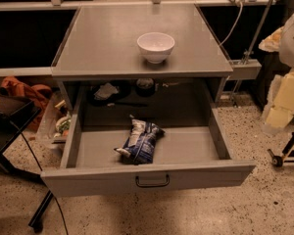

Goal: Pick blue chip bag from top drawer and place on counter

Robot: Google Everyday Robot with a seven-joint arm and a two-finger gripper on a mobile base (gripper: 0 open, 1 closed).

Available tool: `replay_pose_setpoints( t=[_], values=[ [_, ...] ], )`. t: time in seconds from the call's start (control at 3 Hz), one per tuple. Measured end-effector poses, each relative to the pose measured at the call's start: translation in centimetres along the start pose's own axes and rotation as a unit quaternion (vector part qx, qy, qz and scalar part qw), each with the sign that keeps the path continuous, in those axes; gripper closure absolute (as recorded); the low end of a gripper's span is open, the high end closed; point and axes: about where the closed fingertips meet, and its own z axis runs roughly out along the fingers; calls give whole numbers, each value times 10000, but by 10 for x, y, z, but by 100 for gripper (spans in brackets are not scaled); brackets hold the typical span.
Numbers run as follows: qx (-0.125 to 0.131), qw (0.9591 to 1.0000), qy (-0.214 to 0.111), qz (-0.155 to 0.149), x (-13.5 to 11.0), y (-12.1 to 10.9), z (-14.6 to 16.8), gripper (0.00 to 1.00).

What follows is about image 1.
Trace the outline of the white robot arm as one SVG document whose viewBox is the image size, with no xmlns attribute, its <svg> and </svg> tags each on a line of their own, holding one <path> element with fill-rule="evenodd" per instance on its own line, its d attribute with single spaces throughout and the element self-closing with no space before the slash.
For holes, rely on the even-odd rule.
<svg viewBox="0 0 294 235">
<path fill-rule="evenodd" d="M 284 26 L 265 38 L 259 48 L 277 52 L 279 60 L 290 68 L 286 75 L 274 77 L 269 88 L 268 103 L 262 114 L 263 132 L 275 135 L 294 117 L 294 13 Z"/>
</svg>

